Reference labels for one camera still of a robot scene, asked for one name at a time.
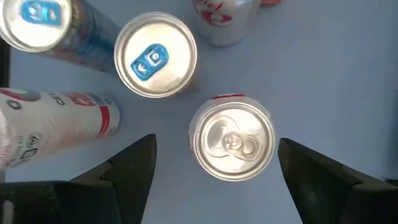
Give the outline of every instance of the red stripe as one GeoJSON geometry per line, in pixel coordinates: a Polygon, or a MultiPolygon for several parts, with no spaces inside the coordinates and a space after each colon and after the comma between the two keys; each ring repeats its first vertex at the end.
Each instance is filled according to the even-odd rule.
{"type": "Polygon", "coordinates": [[[108,106],[99,106],[99,110],[101,111],[102,115],[102,124],[101,129],[99,130],[98,135],[103,136],[107,132],[109,128],[109,123],[111,121],[111,115],[109,113],[108,106]]]}
{"type": "Polygon", "coordinates": [[[17,93],[13,93],[13,92],[8,91],[8,90],[0,90],[0,93],[2,93],[4,95],[7,95],[7,96],[10,96],[10,97],[13,97],[14,99],[17,99],[17,100],[26,101],[21,95],[18,95],[17,93]]]}
{"type": "Polygon", "coordinates": [[[277,3],[280,3],[282,0],[262,0],[261,1],[261,5],[262,6],[270,6],[270,5],[274,5],[277,3]]]}
{"type": "Polygon", "coordinates": [[[220,98],[227,98],[227,97],[242,97],[245,96],[244,94],[231,94],[231,95],[221,95],[221,96],[215,96],[212,99],[220,99],[220,98]]]}

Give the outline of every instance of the blue pull tab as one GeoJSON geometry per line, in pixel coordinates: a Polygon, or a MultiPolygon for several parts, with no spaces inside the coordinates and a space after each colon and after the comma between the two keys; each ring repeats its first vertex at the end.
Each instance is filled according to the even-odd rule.
{"type": "Polygon", "coordinates": [[[167,49],[161,44],[152,44],[132,62],[131,68],[140,80],[146,81],[163,68],[168,60],[167,49]]]}
{"type": "Polygon", "coordinates": [[[61,6],[56,2],[26,1],[22,3],[21,16],[33,24],[60,26],[61,6]]]}

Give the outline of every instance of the can rim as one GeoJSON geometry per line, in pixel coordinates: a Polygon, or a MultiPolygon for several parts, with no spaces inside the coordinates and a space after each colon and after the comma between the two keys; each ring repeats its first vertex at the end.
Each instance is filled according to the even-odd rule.
{"type": "Polygon", "coordinates": [[[177,17],[164,12],[145,12],[131,19],[119,33],[114,48],[114,63],[116,70],[119,73],[120,79],[130,90],[137,93],[138,95],[148,98],[168,97],[176,94],[177,92],[185,88],[190,83],[193,77],[197,65],[197,58],[197,45],[190,29],[177,17]],[[124,66],[124,64],[122,63],[124,57],[123,49],[127,45],[130,36],[132,36],[135,31],[139,30],[141,27],[155,21],[165,22],[173,25],[185,36],[191,48],[190,66],[186,74],[184,75],[184,78],[173,89],[161,93],[151,93],[150,91],[141,88],[132,78],[129,78],[129,72],[126,69],[126,66],[124,66]]]}
{"type": "Polygon", "coordinates": [[[272,126],[271,120],[267,116],[268,112],[263,107],[261,104],[259,104],[257,101],[245,97],[246,100],[249,100],[250,103],[242,102],[239,101],[238,99],[235,98],[233,102],[227,102],[227,103],[222,103],[220,105],[214,106],[212,108],[205,108],[203,111],[199,109],[200,114],[198,114],[199,119],[195,121],[195,128],[194,128],[194,136],[192,136],[192,147],[193,151],[195,154],[195,157],[198,161],[198,163],[204,168],[209,174],[212,176],[221,179],[221,180],[226,180],[226,181],[231,181],[231,182],[238,182],[238,181],[244,181],[251,179],[258,174],[260,174],[270,163],[272,156],[275,151],[275,144],[276,144],[276,139],[275,139],[275,130],[272,126]],[[264,159],[259,161],[253,169],[251,170],[245,170],[242,171],[241,173],[237,175],[226,175],[225,173],[219,172],[216,169],[213,169],[207,162],[205,158],[202,156],[202,150],[200,149],[200,141],[201,141],[201,136],[202,136],[202,129],[205,125],[205,121],[210,118],[213,114],[218,113],[222,110],[228,110],[231,108],[236,109],[236,107],[242,108],[250,113],[252,113],[254,116],[259,118],[259,121],[264,124],[264,127],[267,128],[267,136],[268,136],[268,144],[266,144],[265,148],[265,153],[264,153],[264,159]]]}
{"type": "MultiPolygon", "coordinates": [[[[71,22],[72,22],[72,16],[70,16],[70,18],[69,18],[67,24],[65,24],[65,27],[63,28],[63,29],[64,29],[63,34],[60,36],[60,38],[59,38],[58,40],[54,41],[53,44],[48,45],[48,46],[46,46],[46,47],[37,48],[37,47],[29,46],[29,45],[27,45],[27,44],[21,42],[21,41],[10,31],[10,28],[9,28],[9,26],[6,24],[6,21],[5,21],[5,19],[4,19],[4,11],[5,11],[4,3],[5,3],[6,1],[12,1],[12,0],[0,0],[0,12],[1,12],[1,15],[2,15],[1,18],[0,18],[0,36],[1,36],[9,45],[15,47],[16,49],[25,51],[25,52],[30,52],[30,53],[41,53],[41,52],[46,52],[46,51],[48,51],[48,50],[54,48],[54,47],[55,47],[56,45],[58,45],[58,44],[62,41],[62,39],[66,36],[66,34],[67,34],[68,30],[69,30],[70,24],[71,24],[71,22]]],[[[73,10],[73,9],[72,9],[72,2],[71,2],[71,0],[64,0],[64,1],[66,1],[67,4],[69,5],[68,10],[69,10],[70,15],[72,15],[72,12],[73,12],[72,10],[73,10]]]]}

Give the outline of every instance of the silver pull tab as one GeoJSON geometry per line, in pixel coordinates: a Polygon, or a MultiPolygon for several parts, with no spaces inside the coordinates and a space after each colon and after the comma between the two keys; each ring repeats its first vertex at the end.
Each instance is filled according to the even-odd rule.
{"type": "Polygon", "coordinates": [[[259,151],[256,138],[237,132],[230,132],[223,137],[223,147],[231,155],[244,161],[253,161],[259,151]]]}

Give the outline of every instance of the light blue table surface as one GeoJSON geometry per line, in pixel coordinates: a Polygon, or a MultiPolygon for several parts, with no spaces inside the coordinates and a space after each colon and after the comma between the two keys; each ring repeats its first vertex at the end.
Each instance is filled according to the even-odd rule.
{"type": "Polygon", "coordinates": [[[10,169],[7,182],[69,180],[156,133],[143,223],[301,223],[276,153],[258,177],[238,183],[217,180],[194,161],[189,122],[222,93],[259,100],[278,140],[292,138],[367,174],[398,178],[398,1],[285,0],[262,8],[247,38],[228,48],[198,36],[189,0],[89,2],[120,26],[147,11],[179,17],[196,37],[206,88],[145,99],[109,75],[13,50],[12,87],[110,93],[123,118],[114,136],[10,169]]]}

